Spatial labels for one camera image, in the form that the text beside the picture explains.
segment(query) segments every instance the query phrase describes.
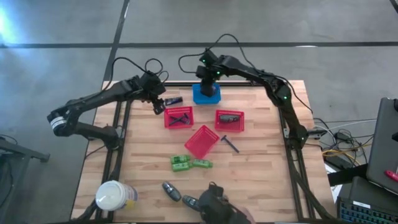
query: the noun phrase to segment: concrete floor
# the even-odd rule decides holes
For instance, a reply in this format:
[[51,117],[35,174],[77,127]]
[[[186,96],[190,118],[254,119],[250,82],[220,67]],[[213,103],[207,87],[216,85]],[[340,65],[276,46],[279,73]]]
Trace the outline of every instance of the concrete floor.
[[[87,140],[54,136],[46,116],[67,100],[98,91],[114,55],[110,45],[62,44],[114,43],[124,1],[0,2],[0,134],[51,153],[47,164],[30,164],[13,211],[20,221],[60,222],[70,216]],[[392,42],[398,41],[398,13],[388,0],[130,0],[120,43],[213,42],[225,32],[241,42]],[[27,49],[27,44],[39,45]],[[156,57],[170,80],[194,80],[179,70],[177,59],[202,50],[124,48],[116,55],[141,65]],[[380,98],[398,97],[398,45],[244,50],[257,67],[305,80],[314,116],[331,121],[331,127],[375,118]],[[215,48],[214,53],[241,58],[236,48]],[[196,65],[197,58],[183,64],[187,70]],[[115,80],[133,75],[141,72],[118,62]],[[81,121],[92,123],[94,113],[85,113]],[[347,129],[355,136],[371,134],[374,122]],[[323,141],[331,143],[328,137]]]

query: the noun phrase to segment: blue base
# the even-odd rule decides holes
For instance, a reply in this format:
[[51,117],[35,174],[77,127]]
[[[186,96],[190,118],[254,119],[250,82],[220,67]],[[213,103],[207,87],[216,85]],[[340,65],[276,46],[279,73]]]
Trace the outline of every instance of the blue base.
[[219,84],[213,84],[216,88],[215,94],[212,97],[205,96],[200,93],[200,84],[192,85],[193,101],[198,105],[217,104],[221,101],[221,91]]

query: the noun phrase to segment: red plastic basket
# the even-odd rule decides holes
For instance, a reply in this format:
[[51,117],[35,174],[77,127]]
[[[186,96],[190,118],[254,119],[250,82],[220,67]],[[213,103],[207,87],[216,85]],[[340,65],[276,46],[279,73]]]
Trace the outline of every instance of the red plastic basket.
[[185,143],[185,147],[197,158],[202,159],[220,139],[216,133],[203,125]]
[[[239,121],[231,122],[231,123],[221,123],[220,115],[238,115]],[[227,132],[234,132],[234,133],[244,131],[244,112],[216,110],[216,122],[215,122],[214,128],[217,131],[227,131]]]
[[[188,115],[190,123],[184,124],[182,122],[176,122],[174,124],[170,123],[174,121],[176,118],[180,118],[184,116],[184,113]],[[169,129],[178,129],[178,128],[190,128],[193,126],[193,109],[191,106],[183,106],[178,108],[167,108],[164,111],[164,127]]]

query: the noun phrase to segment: butcher block tabletop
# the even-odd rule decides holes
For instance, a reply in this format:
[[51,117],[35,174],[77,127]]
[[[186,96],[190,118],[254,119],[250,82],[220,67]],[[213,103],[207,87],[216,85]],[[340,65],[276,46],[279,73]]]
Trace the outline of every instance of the butcher block tabletop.
[[[304,82],[291,81],[298,97],[309,105]],[[134,187],[138,201],[132,210],[114,213],[115,222],[199,222],[200,215],[182,201],[171,200],[161,183],[169,181],[182,195],[199,198],[213,181],[224,188],[229,201],[237,207],[246,207],[256,222],[297,221],[290,183],[284,141],[277,108],[268,99],[263,87],[221,87],[221,101],[217,105],[196,105],[190,87],[166,87],[164,98],[183,97],[183,103],[172,105],[193,106],[195,124],[186,129],[165,129],[164,115],[155,115],[152,104],[134,101],[130,110],[122,168],[119,181]],[[313,128],[311,112],[296,98],[292,98],[300,122]],[[95,126],[113,122],[116,103],[98,108]],[[226,133],[215,131],[216,110],[244,112],[244,131]],[[188,154],[185,142],[201,126],[206,125],[220,138],[227,138],[240,150],[235,152],[224,141],[218,141],[204,159],[213,162],[211,169],[194,167],[188,171],[172,172],[170,156]],[[308,143],[318,144],[315,140]],[[101,147],[100,140],[91,141],[87,154]],[[303,148],[310,188],[320,203],[335,215],[325,165],[319,147]],[[73,206],[72,218],[81,215],[95,197],[101,185],[106,149],[88,157]],[[300,198],[306,213],[305,199]]]

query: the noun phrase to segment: white cylindrical container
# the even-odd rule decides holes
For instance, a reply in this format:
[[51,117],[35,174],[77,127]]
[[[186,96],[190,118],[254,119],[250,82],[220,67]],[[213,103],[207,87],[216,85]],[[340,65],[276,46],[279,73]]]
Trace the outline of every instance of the white cylindrical container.
[[115,180],[103,183],[95,194],[98,207],[106,211],[133,208],[137,200],[138,194],[134,188]]

